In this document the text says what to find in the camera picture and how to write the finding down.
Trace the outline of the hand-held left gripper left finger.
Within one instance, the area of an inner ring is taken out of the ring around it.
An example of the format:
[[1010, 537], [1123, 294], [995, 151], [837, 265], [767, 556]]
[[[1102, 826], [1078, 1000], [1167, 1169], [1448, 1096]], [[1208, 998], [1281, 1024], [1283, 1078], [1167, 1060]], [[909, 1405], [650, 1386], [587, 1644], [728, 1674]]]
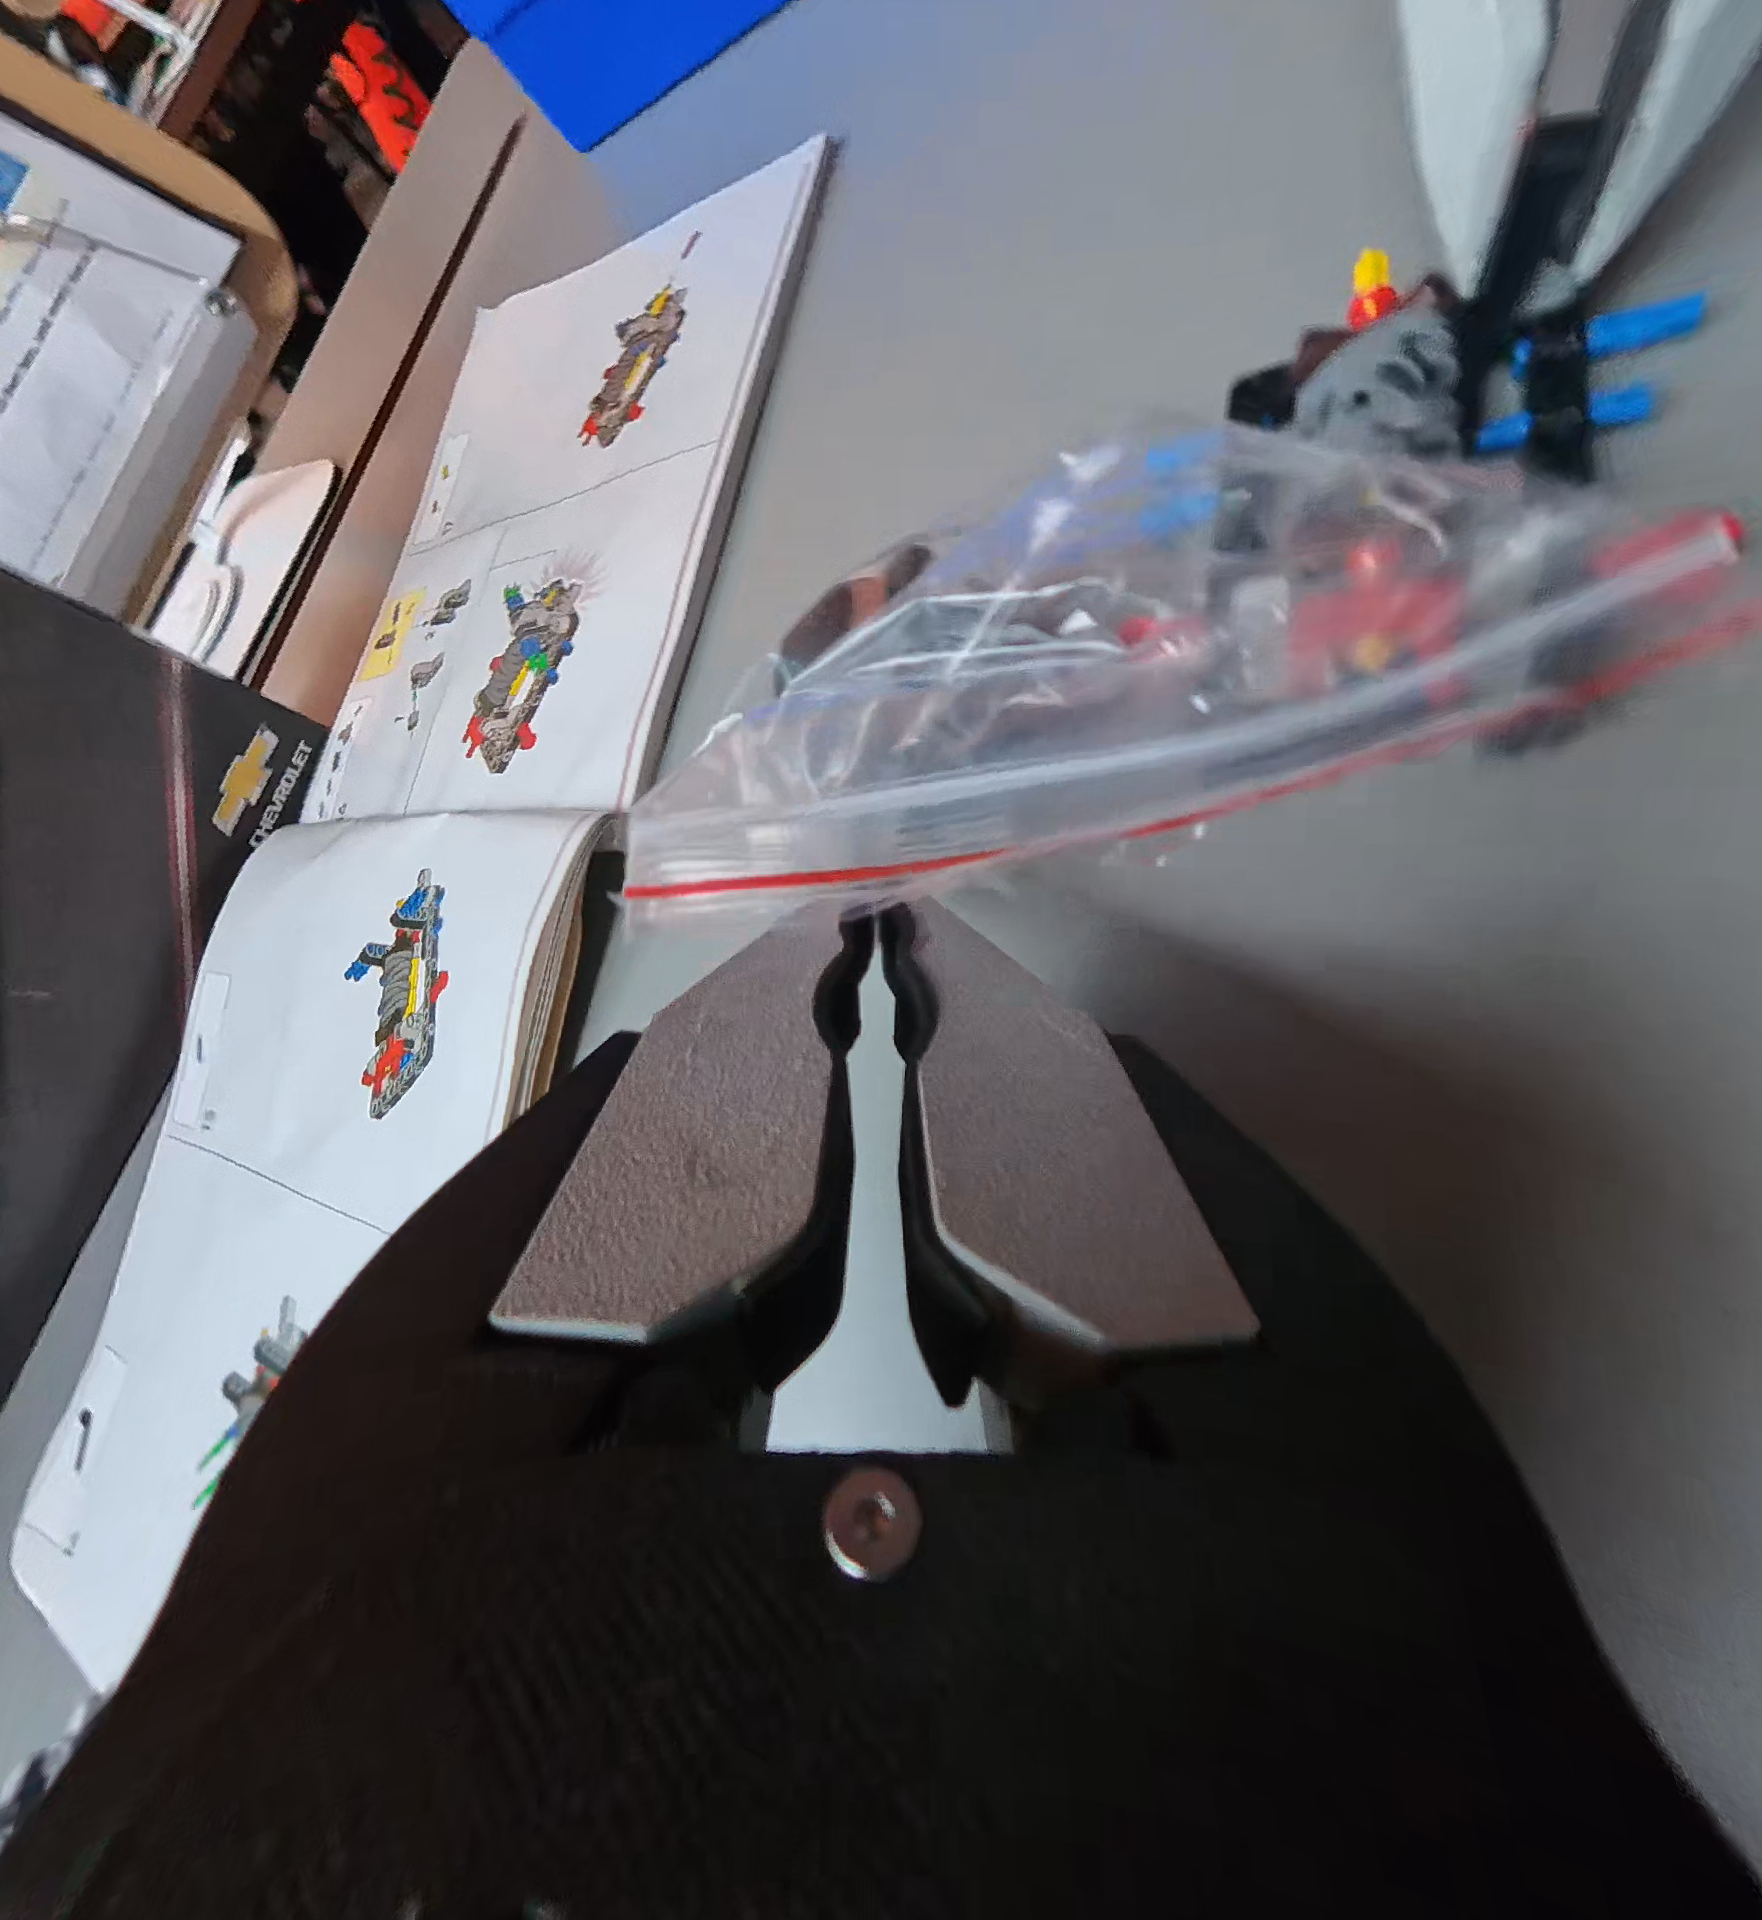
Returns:
[[492, 1332], [715, 1362], [771, 1397], [845, 1289], [870, 918], [790, 920], [639, 1032]]

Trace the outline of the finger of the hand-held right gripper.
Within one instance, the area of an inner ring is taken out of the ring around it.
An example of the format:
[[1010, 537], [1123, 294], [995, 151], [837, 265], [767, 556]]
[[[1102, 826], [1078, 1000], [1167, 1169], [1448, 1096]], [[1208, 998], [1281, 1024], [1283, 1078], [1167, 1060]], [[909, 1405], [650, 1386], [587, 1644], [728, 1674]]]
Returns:
[[1556, 276], [1584, 290], [1683, 180], [1762, 55], [1762, 2], [1636, 2], [1613, 41]]
[[1397, 2], [1402, 72], [1442, 271], [1479, 293], [1553, 48], [1547, 2]]

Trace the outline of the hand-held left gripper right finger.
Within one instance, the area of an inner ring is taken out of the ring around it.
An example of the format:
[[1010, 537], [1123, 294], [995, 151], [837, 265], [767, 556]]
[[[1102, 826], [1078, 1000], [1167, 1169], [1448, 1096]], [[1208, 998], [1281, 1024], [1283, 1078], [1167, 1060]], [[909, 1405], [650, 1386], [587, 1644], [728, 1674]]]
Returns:
[[1259, 1319], [1118, 1045], [936, 903], [881, 918], [900, 1256], [943, 1405], [1044, 1407], [1259, 1352]]

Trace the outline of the lego engine frame assembly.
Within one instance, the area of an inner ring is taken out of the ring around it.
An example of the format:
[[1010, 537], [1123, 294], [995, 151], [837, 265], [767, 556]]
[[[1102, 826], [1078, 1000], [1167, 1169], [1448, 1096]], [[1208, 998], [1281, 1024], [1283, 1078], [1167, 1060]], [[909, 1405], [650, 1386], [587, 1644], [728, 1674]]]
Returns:
[[1529, 750], [1745, 642], [1743, 519], [1593, 492], [1590, 324], [1522, 340], [1521, 415], [1470, 422], [1477, 313], [1444, 280], [1301, 341], [1259, 422], [1156, 434], [1128, 531], [1158, 758], [1208, 786], [1491, 738]]

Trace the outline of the clear zip plastic bag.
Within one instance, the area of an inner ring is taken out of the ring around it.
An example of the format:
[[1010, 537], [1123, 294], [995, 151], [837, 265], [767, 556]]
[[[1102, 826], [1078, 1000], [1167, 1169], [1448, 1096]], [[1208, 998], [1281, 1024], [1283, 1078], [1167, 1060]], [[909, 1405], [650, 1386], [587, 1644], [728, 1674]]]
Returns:
[[1762, 633], [1743, 520], [1207, 426], [1062, 455], [629, 809], [638, 920], [775, 921], [1556, 744]]

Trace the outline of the black lego set box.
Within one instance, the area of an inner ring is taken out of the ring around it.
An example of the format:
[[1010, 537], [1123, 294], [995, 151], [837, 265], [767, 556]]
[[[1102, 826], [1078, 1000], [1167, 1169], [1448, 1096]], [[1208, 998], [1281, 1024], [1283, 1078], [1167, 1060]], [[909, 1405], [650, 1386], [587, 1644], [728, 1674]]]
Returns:
[[0, 1413], [324, 724], [0, 568]]

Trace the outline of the white instruction booklet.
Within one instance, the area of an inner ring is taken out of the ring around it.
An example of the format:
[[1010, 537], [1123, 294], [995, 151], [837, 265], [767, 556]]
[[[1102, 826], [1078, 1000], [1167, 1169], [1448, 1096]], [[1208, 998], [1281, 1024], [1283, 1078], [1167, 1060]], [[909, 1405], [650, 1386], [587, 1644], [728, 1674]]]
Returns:
[[815, 136], [473, 324], [302, 818], [206, 938], [13, 1535], [96, 1698], [320, 1319], [554, 1072], [589, 866], [653, 784], [832, 153]]

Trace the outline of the white stand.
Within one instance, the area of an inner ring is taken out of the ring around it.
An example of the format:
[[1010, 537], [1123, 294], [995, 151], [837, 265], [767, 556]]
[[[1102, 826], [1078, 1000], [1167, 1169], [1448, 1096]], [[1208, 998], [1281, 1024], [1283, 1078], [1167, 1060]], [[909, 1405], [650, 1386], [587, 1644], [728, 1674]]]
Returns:
[[247, 679], [339, 482], [324, 459], [230, 485], [197, 519], [147, 638], [221, 679]]

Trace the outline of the stacked blue plastic bins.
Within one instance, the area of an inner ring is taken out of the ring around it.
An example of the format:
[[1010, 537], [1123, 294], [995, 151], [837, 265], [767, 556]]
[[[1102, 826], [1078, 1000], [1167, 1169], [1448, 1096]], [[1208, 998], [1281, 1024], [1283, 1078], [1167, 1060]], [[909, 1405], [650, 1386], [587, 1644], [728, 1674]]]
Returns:
[[636, 123], [783, 2], [447, 2], [579, 155]]

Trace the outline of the printed sheet sign stand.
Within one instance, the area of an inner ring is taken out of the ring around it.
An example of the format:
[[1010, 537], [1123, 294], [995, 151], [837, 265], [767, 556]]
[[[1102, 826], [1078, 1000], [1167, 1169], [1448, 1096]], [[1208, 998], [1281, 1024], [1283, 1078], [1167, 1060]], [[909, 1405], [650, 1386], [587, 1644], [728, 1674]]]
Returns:
[[138, 611], [294, 313], [245, 188], [0, 27], [0, 568]]

